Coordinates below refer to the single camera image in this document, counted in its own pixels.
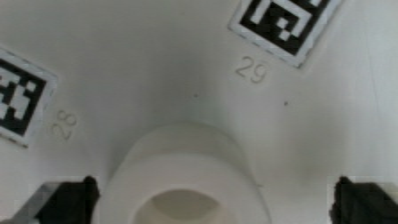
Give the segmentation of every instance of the printed number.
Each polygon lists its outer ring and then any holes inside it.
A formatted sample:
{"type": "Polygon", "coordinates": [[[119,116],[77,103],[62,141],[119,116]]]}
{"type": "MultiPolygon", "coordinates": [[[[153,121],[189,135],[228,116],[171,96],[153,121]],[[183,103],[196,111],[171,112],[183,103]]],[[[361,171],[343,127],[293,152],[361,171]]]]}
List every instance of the printed number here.
{"type": "Polygon", "coordinates": [[[244,65],[242,67],[237,69],[237,74],[244,77],[244,78],[251,78],[251,82],[254,84],[260,84],[265,80],[267,77],[267,66],[265,64],[260,62],[254,62],[254,59],[245,56],[242,58],[244,61],[244,65]]]}
{"type": "Polygon", "coordinates": [[[57,113],[57,122],[52,125],[54,134],[61,135],[62,139],[68,141],[71,139],[73,127],[78,124],[77,115],[68,113],[64,110],[57,113]]]}
{"type": "Polygon", "coordinates": [[[245,77],[245,70],[249,70],[251,69],[251,67],[253,67],[253,65],[254,65],[254,60],[253,60],[253,58],[251,57],[244,57],[244,62],[249,62],[245,65],[244,65],[244,67],[242,68],[238,68],[238,70],[237,70],[237,73],[238,73],[238,75],[242,76],[242,77],[245,77]]]}

